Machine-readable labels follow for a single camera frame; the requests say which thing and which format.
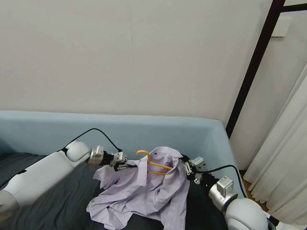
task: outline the gray fabric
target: gray fabric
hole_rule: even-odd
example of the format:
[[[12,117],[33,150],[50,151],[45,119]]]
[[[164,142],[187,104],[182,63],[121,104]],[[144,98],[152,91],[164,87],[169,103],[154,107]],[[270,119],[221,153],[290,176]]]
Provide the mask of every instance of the gray fabric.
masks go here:
[[[147,164],[147,156],[138,161],[126,161],[137,168],[114,171],[109,165],[98,169],[94,179],[104,188],[88,205],[92,220],[103,223],[106,229],[123,229],[132,214],[157,219],[164,230],[184,230],[186,199],[189,181],[175,149],[157,147],[150,153],[152,162],[173,167],[166,175],[148,174],[166,172]]]
[[[28,167],[42,156],[32,154],[1,155],[0,182]],[[19,209],[0,230],[104,230],[101,223],[90,219],[86,207],[101,193],[99,182],[92,180],[99,167],[78,166],[69,176],[43,194],[33,205]],[[160,221],[132,215],[124,230],[162,230]],[[186,230],[226,230],[222,213],[203,195],[200,186],[191,183],[187,197]]]

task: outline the dark wooden door frame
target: dark wooden door frame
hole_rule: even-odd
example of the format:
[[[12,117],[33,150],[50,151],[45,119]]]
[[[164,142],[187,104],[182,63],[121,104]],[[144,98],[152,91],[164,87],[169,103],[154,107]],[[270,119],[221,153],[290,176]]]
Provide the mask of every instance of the dark wooden door frame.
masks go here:
[[[307,10],[307,3],[284,6],[285,0],[273,0],[268,16],[263,25],[262,31],[260,33],[256,48],[254,50],[253,56],[250,60],[248,69],[246,71],[244,80],[242,82],[239,94],[236,98],[234,108],[231,112],[231,115],[226,126],[226,133],[228,137],[231,137],[232,132],[234,131],[236,122],[239,118],[240,112],[248,95],[249,89],[254,81],[257,70],[263,58],[264,52],[268,46],[271,35],[279,18],[279,15],[282,12],[295,12],[295,11],[305,11]]]

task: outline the wooden floor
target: wooden floor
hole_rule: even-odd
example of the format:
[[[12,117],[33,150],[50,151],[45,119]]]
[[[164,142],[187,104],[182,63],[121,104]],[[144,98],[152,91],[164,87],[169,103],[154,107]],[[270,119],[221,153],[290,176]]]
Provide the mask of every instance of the wooden floor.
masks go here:
[[[245,189],[246,189],[246,193],[247,193],[247,195],[248,195],[248,198],[251,199],[251,200],[253,200],[253,201],[255,201],[255,200],[251,197],[250,191],[248,190],[248,187],[250,186],[250,183],[247,182],[247,181],[245,181],[245,180],[243,180],[243,184],[244,184],[244,187],[245,187]],[[265,211],[265,212],[268,211],[268,208],[266,207],[265,203],[264,203],[264,204],[262,204],[262,203],[260,203],[260,202],[257,202],[257,203],[261,206],[261,208],[262,208],[263,211]]]

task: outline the black cable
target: black cable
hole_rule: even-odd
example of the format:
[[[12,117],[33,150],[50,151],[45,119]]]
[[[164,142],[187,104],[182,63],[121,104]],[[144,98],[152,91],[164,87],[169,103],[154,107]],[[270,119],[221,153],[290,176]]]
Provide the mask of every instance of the black cable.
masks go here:
[[[122,149],[118,148],[118,147],[111,141],[111,139],[110,139],[102,130],[100,130],[100,129],[98,129],[98,128],[91,128],[91,129],[85,131],[84,133],[80,134],[79,136],[77,136],[76,138],[74,138],[72,141],[70,141],[67,145],[65,145],[65,147],[68,146],[68,145],[69,145],[70,143],[72,143],[73,141],[75,141],[76,139],[78,139],[79,137],[83,136],[84,134],[86,134],[86,133],[88,133],[89,131],[92,131],[92,130],[97,130],[97,131],[99,131],[100,133],[102,133],[102,134],[108,139],[108,141],[110,141],[110,143],[111,143],[119,152],[122,152],[122,151],[123,151]]]
[[[224,166],[222,166],[222,167],[216,168],[216,169],[212,169],[212,170],[208,170],[208,171],[204,171],[204,172],[199,172],[199,171],[197,171],[197,172],[198,172],[198,173],[212,173],[212,172],[219,171],[219,170],[221,170],[221,169],[229,168],[229,167],[235,169],[236,175],[237,175],[238,180],[239,180],[240,189],[241,189],[241,191],[242,191],[242,193],[243,193],[243,196],[244,196],[245,198],[247,198],[247,197],[246,197],[246,194],[245,194],[245,192],[244,192],[244,190],[243,190],[243,187],[242,187],[242,183],[241,183],[241,178],[240,178],[239,171],[238,171],[238,169],[237,169],[234,165],[228,164],[228,165],[224,165]]]

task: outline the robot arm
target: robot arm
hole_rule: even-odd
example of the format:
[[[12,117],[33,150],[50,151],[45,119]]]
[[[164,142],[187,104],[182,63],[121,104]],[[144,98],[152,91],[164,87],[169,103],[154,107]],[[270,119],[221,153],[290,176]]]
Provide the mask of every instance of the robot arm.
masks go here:
[[[90,150],[83,142],[73,141],[62,150],[51,153],[16,174],[0,191],[0,217],[6,219],[20,207],[34,203],[80,163],[110,164],[125,168],[127,160],[123,152],[108,154],[98,146]]]

